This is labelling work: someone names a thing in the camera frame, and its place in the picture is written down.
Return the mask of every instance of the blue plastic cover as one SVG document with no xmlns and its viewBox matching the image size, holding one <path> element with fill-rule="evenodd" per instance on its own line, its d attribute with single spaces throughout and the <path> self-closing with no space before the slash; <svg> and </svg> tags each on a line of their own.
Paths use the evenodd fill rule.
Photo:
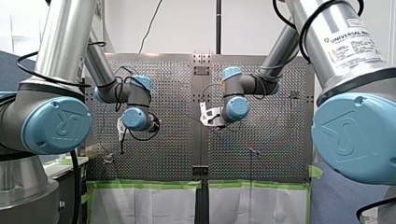
<svg viewBox="0 0 396 224">
<path fill-rule="evenodd" d="M 151 78 L 150 77 L 145 77 L 145 76 L 134 76 L 134 78 L 136 80 L 138 80 L 139 82 L 141 82 L 146 89 L 148 89 L 149 91 L 151 91 Z M 139 83 L 137 83 L 136 81 L 134 81 L 133 79 L 131 79 L 131 82 L 134 83 L 136 86 L 138 87 L 142 87 L 142 85 L 140 85 Z"/>
<path fill-rule="evenodd" d="M 226 114 L 233 120 L 238 121 L 243 119 L 250 109 L 248 99 L 242 96 L 235 96 L 226 105 Z"/>
<path fill-rule="evenodd" d="M 143 131 L 146 127 L 147 118 L 141 109 L 130 107 L 123 113 L 122 123 L 125 128 L 131 129 L 132 131 Z"/>
<path fill-rule="evenodd" d="M 227 80 L 230 77 L 241 75 L 242 74 L 242 69 L 240 67 L 228 67 L 223 70 L 223 80 Z"/>
<path fill-rule="evenodd" d="M 365 184 L 396 184 L 396 104 L 349 92 L 320 106 L 312 136 L 336 172 Z"/>
<path fill-rule="evenodd" d="M 57 97 L 38 106 L 26 118 L 21 139 L 35 154 L 63 154 L 80 145 L 91 130 L 87 106 L 72 97 Z"/>
</svg>

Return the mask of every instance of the perforated metal panel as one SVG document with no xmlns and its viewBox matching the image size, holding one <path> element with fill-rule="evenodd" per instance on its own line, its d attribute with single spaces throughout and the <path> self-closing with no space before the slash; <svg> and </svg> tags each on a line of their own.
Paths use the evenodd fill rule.
<svg viewBox="0 0 396 224">
<path fill-rule="evenodd" d="M 96 102 L 92 90 L 88 90 L 87 105 L 94 111 L 95 120 L 91 143 L 86 147 L 91 158 L 89 179 L 190 180 L 193 165 L 208 165 L 212 179 L 252 177 L 304 182 L 308 178 L 314 79 L 312 69 L 302 59 L 286 69 L 277 95 L 262 101 L 248 97 L 251 110 L 239 131 L 239 124 L 223 131 L 201 126 L 196 120 L 200 99 L 197 94 L 206 83 L 220 83 L 223 68 L 237 65 L 250 73 L 258 69 L 265 57 L 212 56 L 211 62 L 205 62 L 210 67 L 209 76 L 194 75 L 198 60 L 192 55 L 112 54 L 108 59 L 114 70 L 128 65 L 152 78 L 151 108 L 161 120 L 161 130 L 148 142 L 137 142 L 127 135 L 125 154 L 121 155 L 116 124 L 125 107 L 116 113 L 114 105 Z M 299 99 L 290 99 L 291 91 L 298 92 Z M 207 90 L 207 94 L 211 106 L 222 105 L 219 87 Z M 260 151 L 259 158 L 251 164 L 250 148 Z M 113 162 L 104 162 L 110 153 Z"/>
<path fill-rule="evenodd" d="M 114 105 L 95 101 L 93 134 L 97 151 L 90 162 L 89 178 L 191 179 L 190 63 L 112 60 L 110 65 L 113 71 L 122 65 L 130 66 L 139 74 L 152 78 L 150 110 L 160 118 L 161 130 L 147 142 L 138 142 L 127 134 L 125 153 L 121 155 L 116 125 L 125 106 L 116 113 Z M 116 74 L 127 75 L 123 70 Z M 113 162 L 104 163 L 104 156 L 109 153 L 113 153 Z"/>
<path fill-rule="evenodd" d="M 212 61 L 213 82 L 219 83 L 221 71 L 226 67 L 240 66 L 243 73 L 251 74 L 261 65 L 224 61 Z M 242 123 L 233 126 L 233 132 L 210 132 L 210 178 L 288 182 L 308 178 L 312 145 L 309 136 L 306 137 L 311 125 L 306 108 L 313 104 L 313 93 L 307 92 L 306 85 L 312 85 L 312 78 L 306 63 L 290 64 L 280 81 L 278 94 L 262 100 L 248 96 L 250 112 Z M 299 99 L 292 99 L 296 94 Z M 222 105 L 222 90 L 218 86 L 212 89 L 212 101 L 214 105 Z"/>
</svg>

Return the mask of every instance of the robotic arm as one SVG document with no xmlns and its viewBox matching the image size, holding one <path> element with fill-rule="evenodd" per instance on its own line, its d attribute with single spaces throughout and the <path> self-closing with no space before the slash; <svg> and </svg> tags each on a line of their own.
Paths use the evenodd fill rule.
<svg viewBox="0 0 396 224">
<path fill-rule="evenodd" d="M 59 185 L 47 178 L 36 155 L 66 152 L 71 152 L 75 169 L 73 223 L 78 222 L 80 176 L 73 150 L 92 126 L 80 90 L 90 86 L 78 83 L 84 61 L 97 86 L 96 99 L 128 104 L 122 115 L 127 129 L 159 130 L 158 119 L 149 113 L 150 78 L 129 76 L 119 83 L 95 45 L 96 36 L 90 34 L 95 4 L 96 0 L 53 0 L 38 54 L 19 59 L 19 67 L 33 76 L 21 82 L 17 92 L 0 92 L 0 217 L 4 223 L 58 223 Z M 35 71 L 20 64 L 35 54 Z"/>
<path fill-rule="evenodd" d="M 245 95 L 276 94 L 283 68 L 297 56 L 297 47 L 298 33 L 285 26 L 256 74 L 242 74 L 239 67 L 224 69 L 222 73 L 222 83 L 225 87 L 224 106 L 206 110 L 205 103 L 201 103 L 201 122 L 205 126 L 224 127 L 248 115 L 249 103 Z"/>
<path fill-rule="evenodd" d="M 23 81 L 15 101 L 0 107 L 0 143 L 5 152 L 62 154 L 84 141 L 91 130 L 91 114 L 78 88 L 83 85 L 75 83 L 84 58 L 97 86 L 96 99 L 128 104 L 122 115 L 127 129 L 157 131 L 159 121 L 148 112 L 151 79 L 132 76 L 122 84 L 116 80 L 102 49 L 93 44 L 97 41 L 94 32 L 90 34 L 94 6 L 93 0 L 51 4 L 35 66 L 35 73 L 48 79 Z"/>
<path fill-rule="evenodd" d="M 396 67 L 384 61 L 359 18 L 363 2 L 358 13 L 342 0 L 283 2 L 295 24 L 285 26 L 255 78 L 238 67 L 223 71 L 225 106 L 206 111 L 201 103 L 202 123 L 236 122 L 248 114 L 245 94 L 276 93 L 281 70 L 299 46 L 323 89 L 312 126 L 318 153 L 349 179 L 395 185 Z"/>
</svg>

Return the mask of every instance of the black strap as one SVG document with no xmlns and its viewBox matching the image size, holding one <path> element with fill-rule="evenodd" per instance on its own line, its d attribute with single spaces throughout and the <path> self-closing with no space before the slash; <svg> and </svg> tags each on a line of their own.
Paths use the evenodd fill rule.
<svg viewBox="0 0 396 224">
<path fill-rule="evenodd" d="M 142 106 L 142 107 L 149 108 L 149 105 L 141 105 L 141 104 L 128 104 L 128 105 L 135 105 L 135 106 Z"/>
<path fill-rule="evenodd" d="M 97 88 L 103 88 L 103 87 L 108 87 L 108 86 L 111 86 L 111 85 L 113 85 L 115 82 L 116 82 L 117 80 L 116 79 L 114 79 L 112 82 L 110 82 L 110 83 L 107 83 L 106 85 L 103 85 L 103 86 L 97 86 Z"/>
<path fill-rule="evenodd" d="M 223 95 L 223 98 L 226 98 L 229 96 L 245 96 L 245 94 L 244 93 L 230 93 L 230 94 Z"/>
<path fill-rule="evenodd" d="M 35 154 L 31 152 L 17 152 L 11 154 L 4 154 L 0 156 L 0 161 L 15 161 L 24 158 L 33 157 Z"/>
</svg>

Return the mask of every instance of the metal pole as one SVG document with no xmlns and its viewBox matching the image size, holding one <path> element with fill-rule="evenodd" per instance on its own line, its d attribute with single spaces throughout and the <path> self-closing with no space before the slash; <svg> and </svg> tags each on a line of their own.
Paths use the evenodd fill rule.
<svg viewBox="0 0 396 224">
<path fill-rule="evenodd" d="M 216 54 L 221 54 L 221 0 L 216 5 Z"/>
<path fill-rule="evenodd" d="M 76 82 L 84 64 L 95 0 L 52 1 L 35 71 Z"/>
<path fill-rule="evenodd" d="M 277 80 L 282 76 L 282 71 L 288 61 L 298 51 L 299 35 L 296 30 L 285 25 L 268 57 L 260 67 L 260 75 L 264 78 Z"/>
</svg>

